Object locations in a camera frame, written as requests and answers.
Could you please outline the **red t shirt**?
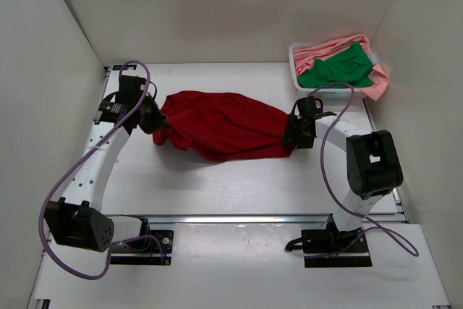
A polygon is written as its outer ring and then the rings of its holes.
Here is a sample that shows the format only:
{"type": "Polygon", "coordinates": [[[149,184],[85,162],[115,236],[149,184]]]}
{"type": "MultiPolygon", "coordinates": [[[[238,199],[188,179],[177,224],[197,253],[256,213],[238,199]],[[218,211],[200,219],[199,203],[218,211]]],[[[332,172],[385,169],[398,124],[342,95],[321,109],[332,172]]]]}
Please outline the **red t shirt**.
{"type": "Polygon", "coordinates": [[[286,158],[296,148],[284,144],[287,113],[238,93],[184,90],[167,96],[161,112],[168,125],[153,133],[154,144],[168,140],[208,161],[286,158]]]}

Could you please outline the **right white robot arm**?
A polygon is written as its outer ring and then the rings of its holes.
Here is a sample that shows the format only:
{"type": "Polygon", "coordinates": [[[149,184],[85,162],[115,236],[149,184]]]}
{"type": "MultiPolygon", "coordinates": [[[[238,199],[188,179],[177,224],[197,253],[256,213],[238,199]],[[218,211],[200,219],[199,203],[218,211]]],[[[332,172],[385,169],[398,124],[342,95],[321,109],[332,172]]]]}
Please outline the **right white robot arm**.
{"type": "Polygon", "coordinates": [[[402,184],[403,172],[390,132],[356,127],[324,111],[322,100],[301,98],[287,117],[283,144],[311,149],[316,138],[345,152],[349,190],[336,203],[338,209],[328,217],[325,229],[302,233],[285,250],[315,246],[324,257],[332,257],[360,241],[363,220],[378,201],[402,184]]]}

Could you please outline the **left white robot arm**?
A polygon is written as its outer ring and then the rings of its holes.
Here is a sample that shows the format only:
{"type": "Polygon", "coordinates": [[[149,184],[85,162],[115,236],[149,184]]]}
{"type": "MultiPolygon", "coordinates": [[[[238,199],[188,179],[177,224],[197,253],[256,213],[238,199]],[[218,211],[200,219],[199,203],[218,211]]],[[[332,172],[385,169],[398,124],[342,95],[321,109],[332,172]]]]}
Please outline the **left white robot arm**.
{"type": "Polygon", "coordinates": [[[103,252],[126,239],[136,250],[149,246],[151,231],[139,218],[102,214],[104,191],[121,149],[133,130],[152,134],[167,125],[143,77],[122,75],[117,91],[99,104],[86,144],[87,159],[57,201],[46,204],[44,219],[59,245],[103,252]]]}

